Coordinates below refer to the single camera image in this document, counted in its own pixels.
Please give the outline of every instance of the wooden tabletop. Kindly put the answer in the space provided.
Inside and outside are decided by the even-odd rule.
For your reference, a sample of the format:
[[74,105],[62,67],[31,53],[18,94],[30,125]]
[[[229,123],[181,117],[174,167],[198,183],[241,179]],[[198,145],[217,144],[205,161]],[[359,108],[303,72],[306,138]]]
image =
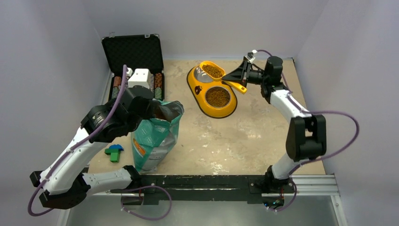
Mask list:
[[[242,60],[215,60],[227,73]],[[199,109],[187,85],[187,73],[201,61],[165,60],[165,96],[180,101],[184,114],[178,142],[159,164],[155,174],[248,175],[264,174],[286,152],[288,123],[277,109],[261,96],[260,86],[248,84],[246,94],[236,93],[236,111],[224,119],[209,118]],[[255,61],[261,68],[265,61]],[[284,60],[283,72],[294,98],[306,106],[292,59]],[[100,173],[133,165],[130,134],[119,137],[119,163],[100,151],[90,162],[89,172]],[[296,174],[325,174],[322,162],[301,167]]]

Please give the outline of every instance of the black rubber rim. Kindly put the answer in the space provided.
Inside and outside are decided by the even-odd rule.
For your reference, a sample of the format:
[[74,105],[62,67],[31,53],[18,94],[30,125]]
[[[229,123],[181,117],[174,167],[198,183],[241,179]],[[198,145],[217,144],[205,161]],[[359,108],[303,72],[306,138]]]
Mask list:
[[202,110],[202,108],[200,107],[200,105],[199,105],[199,103],[198,103],[198,100],[195,98],[195,94],[194,94],[194,93],[192,92],[192,90],[191,90],[190,84],[188,83],[188,75],[191,73],[191,71],[192,71],[194,68],[196,68],[196,67],[193,67],[193,68],[187,73],[186,80],[187,80],[188,88],[190,88],[190,91],[191,91],[191,93],[192,93],[192,96],[194,97],[195,102],[197,102],[198,108],[202,111],[202,113],[204,113],[204,115],[206,115],[206,116],[208,116],[208,117],[210,117],[210,118],[213,118],[213,119],[224,119],[224,118],[226,118],[226,117],[229,117],[231,114],[233,114],[233,113],[236,111],[237,105],[238,105],[237,96],[236,96],[236,94],[234,93],[234,90],[233,90],[233,89],[231,89],[231,91],[232,91],[234,97],[236,97],[236,106],[234,107],[234,110],[233,110],[230,114],[218,118],[218,117],[210,116],[209,114],[205,113],[205,112]]

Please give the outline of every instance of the teal bag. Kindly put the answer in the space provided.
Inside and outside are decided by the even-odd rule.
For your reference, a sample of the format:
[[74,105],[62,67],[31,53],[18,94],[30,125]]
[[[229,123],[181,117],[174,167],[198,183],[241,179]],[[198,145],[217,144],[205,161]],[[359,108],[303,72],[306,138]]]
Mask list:
[[156,118],[141,121],[131,133],[135,168],[140,173],[157,170],[157,165],[177,143],[179,122],[184,113],[178,101],[160,101]]

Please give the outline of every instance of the case lid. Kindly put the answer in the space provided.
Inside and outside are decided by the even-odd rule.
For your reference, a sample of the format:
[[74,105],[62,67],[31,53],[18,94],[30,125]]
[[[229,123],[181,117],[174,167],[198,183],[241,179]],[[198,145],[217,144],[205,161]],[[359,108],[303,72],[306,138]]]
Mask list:
[[122,75],[123,65],[133,71],[148,68],[152,74],[163,70],[161,43],[157,34],[104,37],[101,42],[115,76]]

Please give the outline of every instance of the gray wall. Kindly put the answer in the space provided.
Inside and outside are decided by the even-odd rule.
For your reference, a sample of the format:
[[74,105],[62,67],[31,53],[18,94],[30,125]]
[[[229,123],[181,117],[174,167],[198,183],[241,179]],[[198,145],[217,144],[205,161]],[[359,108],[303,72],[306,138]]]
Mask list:
[[266,48],[299,53],[327,0],[82,0],[101,37],[159,33],[165,58],[212,59]]
[[[324,161],[335,173],[349,224],[398,225],[399,4],[329,0],[297,57],[307,106],[359,120],[358,140]],[[327,117],[328,151],[354,133],[350,120]]]
[[[80,0],[0,1],[0,219],[55,225],[58,211],[30,217],[29,175],[49,166],[91,106],[109,68]],[[43,210],[36,202],[34,210]]]

